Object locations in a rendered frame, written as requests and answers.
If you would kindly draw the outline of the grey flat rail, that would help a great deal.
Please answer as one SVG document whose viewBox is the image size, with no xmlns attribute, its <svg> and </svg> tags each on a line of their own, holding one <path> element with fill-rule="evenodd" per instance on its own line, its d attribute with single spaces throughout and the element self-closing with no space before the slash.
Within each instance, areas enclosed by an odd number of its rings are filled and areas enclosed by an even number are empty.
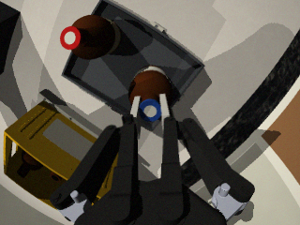
<svg viewBox="0 0 300 225">
<path fill-rule="evenodd" d="M 157 30 L 159 30 L 160 32 L 164 30 L 162 27 L 160 27 L 158 24 L 152 21 L 150 22 L 150 24 L 153 25 L 155 28 L 157 28 Z M 67 106 L 65 103 L 63 103 L 53 94 L 51 94 L 48 90 L 46 89 L 42 90 L 41 92 L 38 93 L 38 96 L 41 97 L 43 100 L 45 100 L 52 107 L 54 107 L 61 114 L 63 114 L 70 121 L 75 123 L 80 128 L 84 129 L 86 132 L 88 132 L 95 138 L 98 138 L 98 136 L 103 131 L 100 128 L 93 125 L 88 120 L 86 120 L 85 118 L 83 118 L 81 115 L 73 111 L 71 108 L 69 108 L 69 106 Z"/>
</svg>

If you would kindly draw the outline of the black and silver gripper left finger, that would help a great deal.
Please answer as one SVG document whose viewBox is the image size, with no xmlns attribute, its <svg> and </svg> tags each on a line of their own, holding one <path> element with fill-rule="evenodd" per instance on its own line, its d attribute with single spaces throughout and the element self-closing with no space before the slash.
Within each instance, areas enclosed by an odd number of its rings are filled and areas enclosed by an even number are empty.
<svg viewBox="0 0 300 225">
<path fill-rule="evenodd" d="M 92 206 L 118 154 L 106 212 L 113 225 L 131 222 L 133 179 L 139 180 L 140 105 L 141 97 L 134 97 L 131 111 L 122 116 L 123 127 L 105 127 L 70 178 L 52 193 L 50 202 L 68 221 L 75 223 Z"/>
</svg>

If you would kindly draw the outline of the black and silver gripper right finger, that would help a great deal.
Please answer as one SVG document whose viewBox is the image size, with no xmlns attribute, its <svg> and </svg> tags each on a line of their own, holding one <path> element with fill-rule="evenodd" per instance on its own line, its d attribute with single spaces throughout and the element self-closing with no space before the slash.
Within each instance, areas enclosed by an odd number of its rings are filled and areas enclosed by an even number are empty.
<svg viewBox="0 0 300 225">
<path fill-rule="evenodd" d="M 164 225 L 177 225 L 183 216 L 183 193 L 178 140 L 183 140 L 212 204 L 228 222 L 242 213 L 255 187 L 234 171 L 192 118 L 176 121 L 165 94 L 159 94 L 163 127 L 163 151 L 158 197 L 158 216 Z M 177 139 L 178 137 L 178 139 Z"/>
</svg>

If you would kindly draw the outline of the brown glass bottle with white label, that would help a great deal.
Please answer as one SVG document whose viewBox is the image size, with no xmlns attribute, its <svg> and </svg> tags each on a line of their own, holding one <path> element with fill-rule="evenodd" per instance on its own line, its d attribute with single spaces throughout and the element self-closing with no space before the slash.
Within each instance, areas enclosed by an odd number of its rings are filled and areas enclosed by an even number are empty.
<svg viewBox="0 0 300 225">
<path fill-rule="evenodd" d="M 134 97 L 141 97 L 140 117 L 153 122 L 161 116 L 159 94 L 165 94 L 168 108 L 173 101 L 173 88 L 165 71 L 157 66 L 145 66 L 138 70 L 128 89 L 132 106 Z"/>
</svg>

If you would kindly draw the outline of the yellow wooden crate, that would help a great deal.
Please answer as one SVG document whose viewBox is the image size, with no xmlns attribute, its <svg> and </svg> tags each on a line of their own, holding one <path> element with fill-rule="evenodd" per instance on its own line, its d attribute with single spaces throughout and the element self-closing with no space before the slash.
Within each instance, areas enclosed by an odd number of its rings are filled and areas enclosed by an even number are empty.
<svg viewBox="0 0 300 225">
<path fill-rule="evenodd" d="M 56 209 L 50 202 L 51 194 L 74 173 L 96 139 L 42 100 L 4 131 L 4 174 Z M 16 143 L 16 153 L 13 156 L 12 142 Z M 23 164 L 23 150 L 44 165 L 40 170 L 30 170 L 25 178 L 17 174 Z M 92 205 L 111 190 L 117 157 L 118 154 Z M 63 177 L 61 182 L 51 179 L 52 171 Z"/>
</svg>

